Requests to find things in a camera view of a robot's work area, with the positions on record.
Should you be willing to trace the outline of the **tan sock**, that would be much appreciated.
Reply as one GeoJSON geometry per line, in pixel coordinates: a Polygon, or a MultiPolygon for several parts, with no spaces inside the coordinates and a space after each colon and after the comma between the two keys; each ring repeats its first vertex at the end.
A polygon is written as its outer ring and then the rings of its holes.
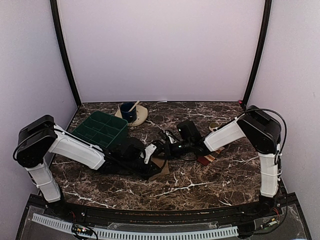
{"type": "Polygon", "coordinates": [[[154,181],[157,178],[160,178],[162,176],[166,176],[170,174],[169,171],[169,163],[168,161],[165,161],[165,159],[163,158],[158,158],[158,157],[154,157],[152,156],[150,161],[156,165],[156,170],[160,171],[157,172],[155,174],[153,174],[148,180],[149,181],[154,181]]]}

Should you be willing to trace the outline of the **striped brown red sock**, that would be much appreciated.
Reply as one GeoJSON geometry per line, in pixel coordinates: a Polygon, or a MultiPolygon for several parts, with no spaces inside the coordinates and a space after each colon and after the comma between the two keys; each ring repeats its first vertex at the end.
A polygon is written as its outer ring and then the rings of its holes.
{"type": "Polygon", "coordinates": [[[211,152],[208,155],[205,156],[199,156],[197,158],[197,162],[202,164],[203,166],[207,166],[208,164],[215,161],[215,159],[219,156],[219,154],[224,150],[224,147],[220,147],[218,150],[211,152]]]}

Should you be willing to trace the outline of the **green plastic divided tray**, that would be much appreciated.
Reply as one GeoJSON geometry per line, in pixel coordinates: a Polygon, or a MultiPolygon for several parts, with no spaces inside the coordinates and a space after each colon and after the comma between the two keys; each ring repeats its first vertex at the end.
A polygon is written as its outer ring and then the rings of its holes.
{"type": "Polygon", "coordinates": [[[95,111],[72,134],[100,148],[111,148],[128,136],[128,122],[117,116],[95,111]]]}

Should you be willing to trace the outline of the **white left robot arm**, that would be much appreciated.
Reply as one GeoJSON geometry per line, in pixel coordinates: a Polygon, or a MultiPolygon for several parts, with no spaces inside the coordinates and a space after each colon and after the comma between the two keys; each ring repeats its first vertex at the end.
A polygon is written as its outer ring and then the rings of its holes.
{"type": "Polygon", "coordinates": [[[25,168],[51,204],[51,210],[60,218],[67,218],[70,206],[45,161],[47,153],[61,155],[101,174],[133,173],[145,180],[158,175],[167,166],[164,157],[154,162],[152,156],[160,153],[160,146],[145,146],[139,139],[128,137],[125,119],[96,111],[73,132],[67,132],[55,123],[51,115],[44,115],[18,134],[13,159],[25,168]]]}

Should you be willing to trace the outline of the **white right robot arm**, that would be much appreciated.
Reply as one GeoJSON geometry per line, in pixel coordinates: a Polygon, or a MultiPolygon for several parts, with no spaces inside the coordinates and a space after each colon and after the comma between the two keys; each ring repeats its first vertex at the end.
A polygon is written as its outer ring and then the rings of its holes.
{"type": "Polygon", "coordinates": [[[286,143],[288,127],[285,119],[276,111],[251,105],[234,119],[217,127],[207,136],[201,136],[193,121],[186,120],[177,125],[181,141],[163,144],[166,158],[178,158],[194,153],[205,157],[218,149],[246,138],[260,160],[260,195],[265,197],[255,205],[255,213],[266,217],[275,208],[274,198],[281,178],[281,156],[286,143]]]}

